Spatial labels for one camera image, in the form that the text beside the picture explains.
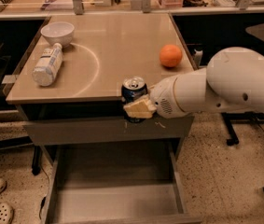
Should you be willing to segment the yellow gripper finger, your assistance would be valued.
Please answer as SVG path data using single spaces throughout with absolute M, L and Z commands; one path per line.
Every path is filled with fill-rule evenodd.
M 123 106 L 130 118 L 151 119 L 157 108 L 152 104 L 148 94 L 141 96 L 133 102 Z

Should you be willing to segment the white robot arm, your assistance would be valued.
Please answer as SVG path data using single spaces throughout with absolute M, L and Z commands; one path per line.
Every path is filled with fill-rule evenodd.
M 179 118 L 200 111 L 264 114 L 264 56 L 246 48 L 222 49 L 206 67 L 163 79 L 123 109 L 138 119 L 154 114 Z

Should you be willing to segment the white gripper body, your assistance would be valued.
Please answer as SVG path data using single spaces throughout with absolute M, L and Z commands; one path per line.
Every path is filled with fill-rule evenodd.
M 187 114 L 180 108 L 174 96 L 176 80 L 177 76 L 167 77 L 150 89 L 150 101 L 156 107 L 156 112 L 166 119 L 181 118 Z

